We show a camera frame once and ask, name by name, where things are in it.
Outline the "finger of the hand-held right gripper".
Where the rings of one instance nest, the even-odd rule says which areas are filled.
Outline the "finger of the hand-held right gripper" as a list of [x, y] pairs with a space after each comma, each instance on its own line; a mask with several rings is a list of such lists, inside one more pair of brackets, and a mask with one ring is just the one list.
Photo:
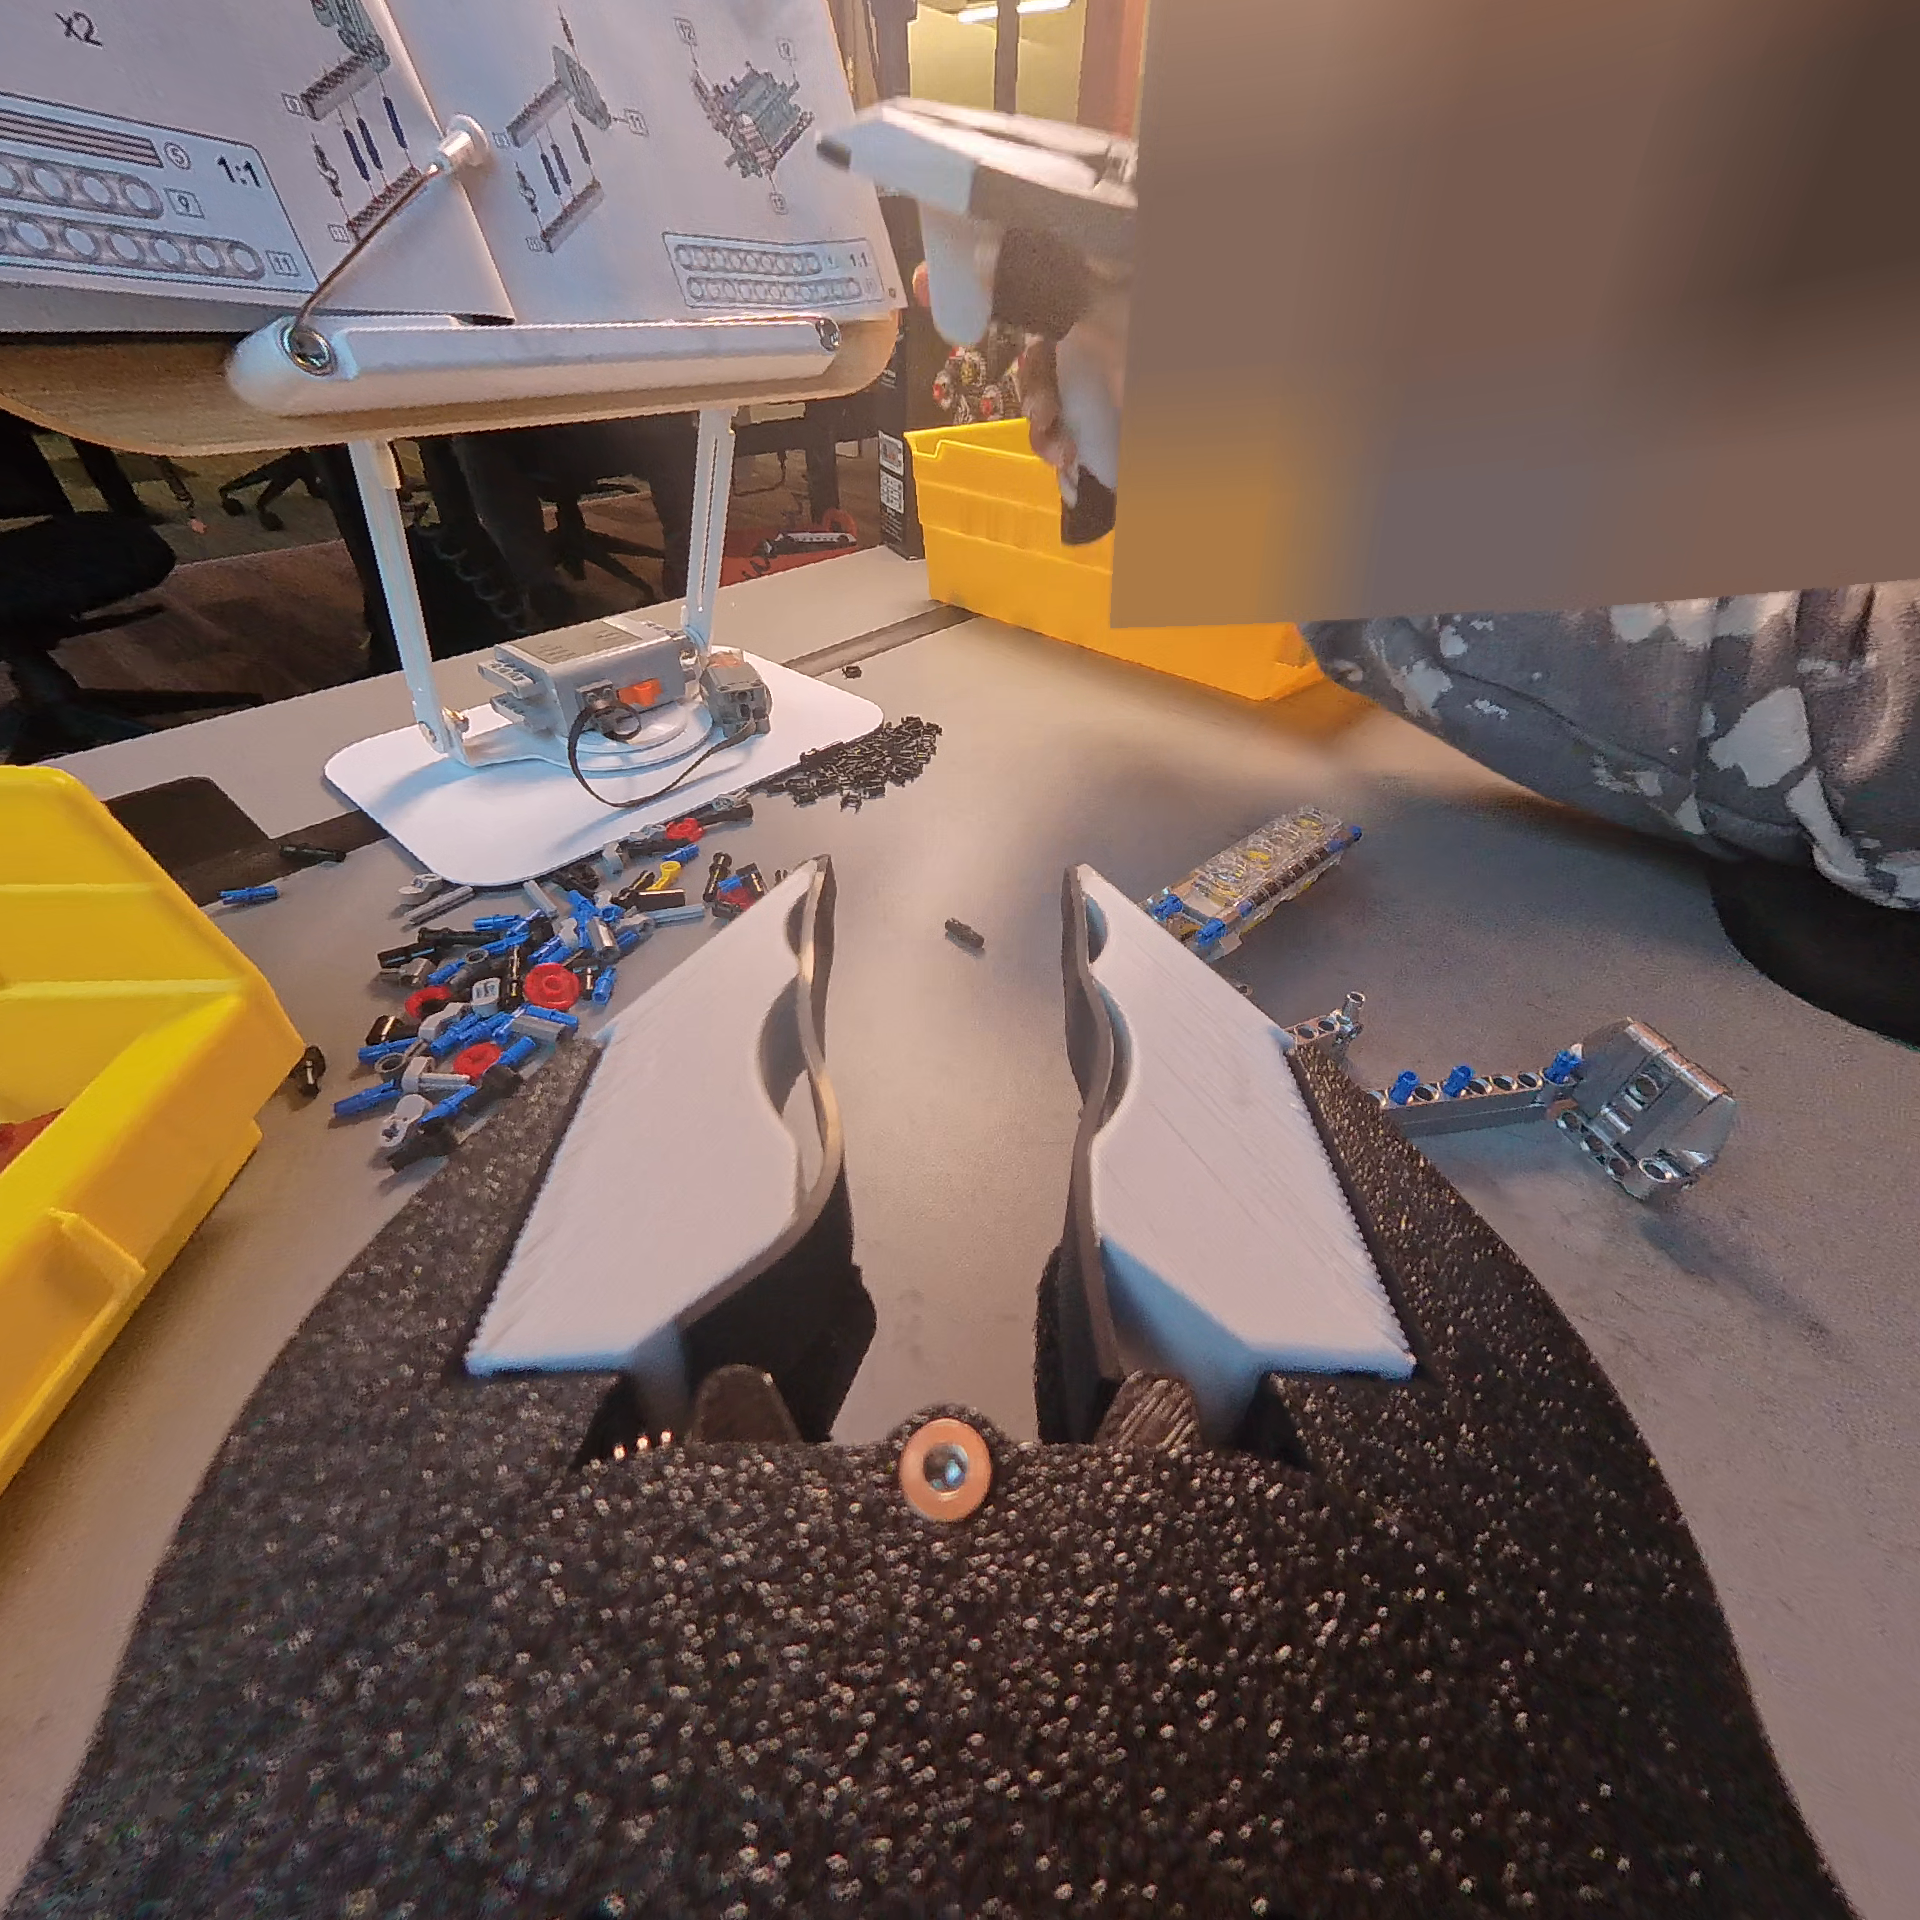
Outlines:
[[1136, 278], [1138, 144], [1033, 113], [887, 95], [821, 156], [920, 214], [928, 311], [947, 345], [993, 323], [1062, 342]]

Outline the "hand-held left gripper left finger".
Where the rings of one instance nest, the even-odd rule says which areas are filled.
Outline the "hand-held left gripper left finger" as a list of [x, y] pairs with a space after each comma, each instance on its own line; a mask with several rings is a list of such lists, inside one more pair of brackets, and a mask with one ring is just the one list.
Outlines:
[[602, 1037], [464, 1344], [470, 1378], [631, 1378], [682, 1434], [764, 1374], [827, 1445], [879, 1330], [827, 1058], [835, 866], [808, 857]]

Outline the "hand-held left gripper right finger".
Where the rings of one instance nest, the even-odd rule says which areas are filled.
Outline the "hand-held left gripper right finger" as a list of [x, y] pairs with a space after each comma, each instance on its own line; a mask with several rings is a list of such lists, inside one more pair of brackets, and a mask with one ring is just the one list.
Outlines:
[[1170, 1378], [1202, 1445], [1268, 1378], [1421, 1374], [1305, 1106], [1305, 1041], [1258, 1015], [1095, 866], [1062, 874], [1082, 1124], [1036, 1307], [1048, 1445], [1090, 1445], [1130, 1378]]

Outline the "long grey beam panel assembly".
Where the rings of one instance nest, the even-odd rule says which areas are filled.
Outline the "long grey beam panel assembly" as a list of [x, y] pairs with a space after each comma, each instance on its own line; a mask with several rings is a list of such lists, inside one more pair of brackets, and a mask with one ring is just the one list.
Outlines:
[[1546, 1124], [1645, 1205], [1692, 1190], [1736, 1135], [1736, 1098], [1645, 1021], [1613, 1021], [1546, 1067], [1404, 1067], [1371, 1106], [1404, 1139]]

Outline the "grey desk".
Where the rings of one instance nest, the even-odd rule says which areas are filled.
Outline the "grey desk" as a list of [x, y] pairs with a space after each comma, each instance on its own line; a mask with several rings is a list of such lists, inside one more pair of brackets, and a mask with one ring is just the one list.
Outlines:
[[[1280, 703], [980, 616], [869, 684], [942, 729], [920, 779], [758, 797], [732, 839], [835, 866], [827, 1058], [879, 1330], [830, 1438], [751, 1367], [682, 1434], [631, 1378], [464, 1374], [608, 1024], [390, 1181], [352, 1259], [366, 1223], [270, 1205], [244, 1282], [309, 1247], [334, 1282], [137, 1552], [144, 1605], [13, 1916], [1856, 1916], [1564, 1302], [1632, 1282], [1692, 1525], [1702, 1490], [1770, 1525], [1727, 1573], [1870, 1676], [1823, 1740], [1882, 1763], [1917, 1649], [1827, 1557], [1876, 1488], [1827, 1411], [1867, 1445], [1917, 1417], [1917, 1050], [1742, 968], [1683, 853], [1404, 786], [1431, 739], [1393, 714], [1397, 772], [1334, 764]], [[1202, 968], [1305, 1041], [1421, 1374], [1268, 1378], [1238, 1445], [1130, 1378], [1048, 1445], [1062, 874], [1143, 908], [1289, 807], [1359, 839]], [[650, 937], [634, 998], [703, 937]], [[1613, 1021], [1736, 1098], [1683, 1192], [1546, 1124], [1404, 1139], [1371, 1106]]]

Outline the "person's right hand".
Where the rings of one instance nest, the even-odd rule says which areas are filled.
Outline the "person's right hand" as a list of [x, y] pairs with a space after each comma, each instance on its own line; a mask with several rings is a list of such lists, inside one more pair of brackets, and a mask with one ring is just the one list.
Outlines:
[[1113, 410], [1113, 304], [1082, 252], [1048, 234], [947, 234], [915, 265], [915, 311], [947, 345], [961, 396], [1013, 384], [1036, 458], [1082, 481]]

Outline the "yellow plastic bin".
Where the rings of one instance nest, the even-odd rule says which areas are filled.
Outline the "yellow plastic bin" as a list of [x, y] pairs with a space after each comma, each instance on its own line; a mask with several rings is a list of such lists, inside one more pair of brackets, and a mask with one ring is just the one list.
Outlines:
[[1321, 684], [1289, 624], [1115, 628], [1113, 539], [1062, 541], [1058, 472], [1024, 418], [910, 431], [906, 445], [935, 604], [1258, 703]]

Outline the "pile of colourful toy pieces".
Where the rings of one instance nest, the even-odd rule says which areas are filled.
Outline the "pile of colourful toy pieces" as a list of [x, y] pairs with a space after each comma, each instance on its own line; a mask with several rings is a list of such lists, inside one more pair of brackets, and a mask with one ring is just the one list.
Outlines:
[[397, 998], [366, 1031], [329, 1124], [368, 1127], [372, 1173], [448, 1159], [634, 998], [650, 937], [716, 932], [764, 901], [769, 874], [727, 839], [751, 819], [753, 794], [720, 794], [516, 887], [420, 879], [423, 912], [372, 959]]

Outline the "pile of black toy pieces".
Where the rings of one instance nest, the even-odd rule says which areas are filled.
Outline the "pile of black toy pieces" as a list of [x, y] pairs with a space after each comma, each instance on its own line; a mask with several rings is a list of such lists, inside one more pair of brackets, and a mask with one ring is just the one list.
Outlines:
[[902, 722], [886, 722], [854, 742], [816, 750], [797, 764], [751, 779], [745, 797], [787, 797], [797, 807], [816, 807], [816, 805], [860, 807], [897, 786], [920, 779], [938, 742], [942, 742], [938, 722], [902, 714]]

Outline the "white base with battery box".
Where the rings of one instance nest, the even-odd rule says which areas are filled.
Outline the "white base with battery box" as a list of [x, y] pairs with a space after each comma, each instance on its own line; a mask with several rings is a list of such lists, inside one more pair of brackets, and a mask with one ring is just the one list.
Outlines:
[[827, 684], [764, 656], [751, 663], [769, 684], [769, 731], [710, 755], [682, 786], [646, 807], [608, 807], [602, 797], [655, 794], [682, 772], [682, 755], [666, 755], [634, 773], [598, 772], [587, 794], [563, 758], [489, 758], [485, 750], [493, 739], [523, 742], [523, 729], [499, 722], [489, 703], [464, 708], [464, 755], [480, 755], [480, 764], [445, 758], [420, 729], [402, 729], [334, 750], [328, 758], [328, 779], [439, 879], [535, 879], [620, 836], [745, 794], [751, 779], [777, 773], [816, 750], [854, 742], [886, 722], [886, 708], [845, 684]]

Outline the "yellow printed toy box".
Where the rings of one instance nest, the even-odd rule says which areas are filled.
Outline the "yellow printed toy box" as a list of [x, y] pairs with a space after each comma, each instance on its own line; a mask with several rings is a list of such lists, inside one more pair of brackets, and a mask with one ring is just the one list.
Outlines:
[[0, 1479], [244, 1173], [296, 1050], [270, 982], [78, 773], [0, 772], [0, 1106], [62, 1106], [0, 1181]]

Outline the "open toy instruction booklet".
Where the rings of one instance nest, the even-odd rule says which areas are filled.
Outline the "open toy instruction booklet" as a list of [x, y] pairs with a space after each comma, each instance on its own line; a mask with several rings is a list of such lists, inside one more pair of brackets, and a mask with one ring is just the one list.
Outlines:
[[897, 311], [830, 7], [8, 0], [0, 318]]

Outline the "black office chair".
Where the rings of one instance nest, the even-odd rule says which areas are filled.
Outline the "black office chair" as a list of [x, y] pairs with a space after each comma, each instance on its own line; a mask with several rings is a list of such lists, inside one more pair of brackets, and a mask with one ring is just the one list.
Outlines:
[[48, 516], [0, 530], [0, 663], [13, 700], [0, 708], [0, 758], [33, 764], [100, 742], [152, 731], [193, 700], [159, 688], [89, 688], [55, 656], [78, 637], [131, 624], [110, 605], [159, 592], [172, 575], [172, 547], [131, 516]]

